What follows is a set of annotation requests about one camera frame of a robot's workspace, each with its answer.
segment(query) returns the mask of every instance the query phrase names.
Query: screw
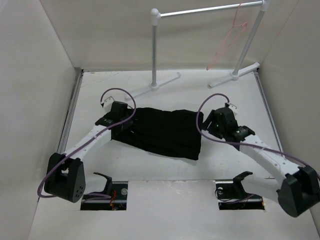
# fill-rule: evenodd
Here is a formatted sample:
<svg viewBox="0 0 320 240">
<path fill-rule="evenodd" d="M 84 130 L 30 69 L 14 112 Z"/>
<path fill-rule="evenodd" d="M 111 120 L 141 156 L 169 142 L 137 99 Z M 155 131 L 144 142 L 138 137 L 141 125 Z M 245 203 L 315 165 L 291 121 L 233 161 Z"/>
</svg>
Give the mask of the screw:
<svg viewBox="0 0 320 240">
<path fill-rule="evenodd" d="M 219 195 L 224 194 L 224 189 L 222 187 L 218 187 L 217 191 L 216 191 Z"/>
<path fill-rule="evenodd" d="M 122 189 L 121 189 L 121 194 L 122 194 L 122 195 L 127 195 L 127 194 L 128 194 L 128 189 L 122 188 Z"/>
</svg>

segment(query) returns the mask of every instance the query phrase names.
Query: white wall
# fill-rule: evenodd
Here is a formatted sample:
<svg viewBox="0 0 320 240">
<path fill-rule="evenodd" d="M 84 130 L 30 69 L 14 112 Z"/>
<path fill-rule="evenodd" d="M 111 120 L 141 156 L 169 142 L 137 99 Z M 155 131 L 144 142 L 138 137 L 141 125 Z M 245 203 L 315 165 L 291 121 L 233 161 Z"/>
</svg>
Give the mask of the white wall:
<svg viewBox="0 0 320 240">
<path fill-rule="evenodd" d="M 300 0 L 260 72 L 286 152 L 320 172 L 319 0 Z M 320 232 L 320 204 L 312 215 Z"/>
<path fill-rule="evenodd" d="M 241 0 L 41 2 L 75 67 L 150 70 L 152 8 L 167 13 L 236 4 Z M 271 1 L 243 65 L 262 62 L 297 2 Z M 240 9 L 239 22 L 248 21 L 248 29 L 217 67 L 232 68 L 236 65 L 259 9 Z M 158 66 L 206 68 L 230 30 L 235 12 L 227 10 L 161 19 L 158 27 Z"/>
<path fill-rule="evenodd" d="M 75 70 L 39 0 L 0 0 L 0 239 L 27 239 Z"/>
</svg>

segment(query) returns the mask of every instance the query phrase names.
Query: white pipe connector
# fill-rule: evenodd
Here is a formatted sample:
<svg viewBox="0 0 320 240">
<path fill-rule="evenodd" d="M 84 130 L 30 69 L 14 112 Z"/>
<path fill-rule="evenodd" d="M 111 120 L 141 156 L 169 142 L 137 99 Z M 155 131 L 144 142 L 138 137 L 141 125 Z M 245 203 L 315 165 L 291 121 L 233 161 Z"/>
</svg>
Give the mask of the white pipe connector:
<svg viewBox="0 0 320 240">
<path fill-rule="evenodd" d="M 152 25 L 157 26 L 158 25 L 158 20 L 161 18 L 161 14 L 158 11 L 158 9 L 153 8 L 151 10 L 151 17 L 152 17 Z"/>
<path fill-rule="evenodd" d="M 270 0 L 262 0 L 261 11 L 266 12 L 269 7 Z"/>
</svg>

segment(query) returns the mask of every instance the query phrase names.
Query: folded black fabric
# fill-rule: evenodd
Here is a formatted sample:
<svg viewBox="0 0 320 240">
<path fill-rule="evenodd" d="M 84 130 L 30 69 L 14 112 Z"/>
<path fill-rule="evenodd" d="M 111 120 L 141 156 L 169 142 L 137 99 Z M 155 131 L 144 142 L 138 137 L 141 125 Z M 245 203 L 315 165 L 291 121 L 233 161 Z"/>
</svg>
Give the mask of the folded black fabric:
<svg viewBox="0 0 320 240">
<path fill-rule="evenodd" d="M 175 158 L 198 160 L 201 135 L 196 128 L 196 112 L 137 108 L 133 125 L 114 139 L 145 151 Z M 204 115 L 199 115 L 199 125 Z"/>
</svg>

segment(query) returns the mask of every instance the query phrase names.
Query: white table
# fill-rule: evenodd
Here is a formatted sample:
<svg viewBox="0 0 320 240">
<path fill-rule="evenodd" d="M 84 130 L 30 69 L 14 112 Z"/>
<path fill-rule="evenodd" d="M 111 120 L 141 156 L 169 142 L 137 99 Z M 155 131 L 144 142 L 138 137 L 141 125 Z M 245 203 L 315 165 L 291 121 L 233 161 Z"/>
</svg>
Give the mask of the white table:
<svg viewBox="0 0 320 240">
<path fill-rule="evenodd" d="M 158 79 L 176 72 L 159 71 Z M 207 83 L 224 76 L 226 70 L 179 72 L 179 80 L 136 98 L 137 106 L 197 111 L 207 96 L 224 93 L 238 107 L 238 123 L 250 127 L 265 143 L 278 148 L 252 72 L 214 89 L 207 88 Z M 85 73 L 67 148 L 84 137 L 104 115 L 99 104 L 104 90 L 110 87 L 134 90 L 149 84 L 150 77 L 149 71 Z M 110 94 L 117 101 L 125 99 L 123 92 Z M 222 97 L 214 97 L 203 108 L 204 116 L 211 109 L 223 107 L 224 102 Z M 226 144 L 202 138 L 199 160 L 194 161 L 159 156 L 111 141 L 97 153 L 90 168 L 111 176 L 114 181 L 129 181 L 127 211 L 79 211 L 79 202 L 41 199 L 30 240 L 319 239 L 310 211 L 292 218 L 267 199 L 265 211 L 219 210 L 212 180 L 231 179 L 243 171 L 270 177 L 251 158 Z"/>
</svg>

